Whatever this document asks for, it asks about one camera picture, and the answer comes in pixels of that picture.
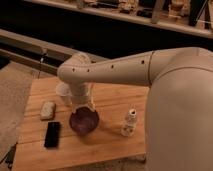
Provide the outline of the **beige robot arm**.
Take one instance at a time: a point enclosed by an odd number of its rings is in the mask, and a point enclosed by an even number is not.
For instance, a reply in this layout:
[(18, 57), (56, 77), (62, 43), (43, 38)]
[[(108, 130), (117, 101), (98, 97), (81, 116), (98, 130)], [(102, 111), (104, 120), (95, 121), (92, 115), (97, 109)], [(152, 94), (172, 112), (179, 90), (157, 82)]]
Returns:
[(147, 171), (213, 171), (212, 51), (154, 50), (97, 63), (76, 53), (57, 75), (74, 103), (88, 101), (88, 82), (148, 86)]

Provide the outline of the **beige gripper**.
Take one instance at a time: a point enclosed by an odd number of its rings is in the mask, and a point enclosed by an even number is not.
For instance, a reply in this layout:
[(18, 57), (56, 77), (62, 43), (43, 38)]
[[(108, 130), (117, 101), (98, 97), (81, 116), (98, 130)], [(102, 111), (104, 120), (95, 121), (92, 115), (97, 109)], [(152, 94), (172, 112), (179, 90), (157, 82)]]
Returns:
[(76, 113), (79, 108), (87, 107), (95, 111), (95, 104), (92, 95), (93, 85), (90, 83), (70, 84), (70, 99), (72, 112)]

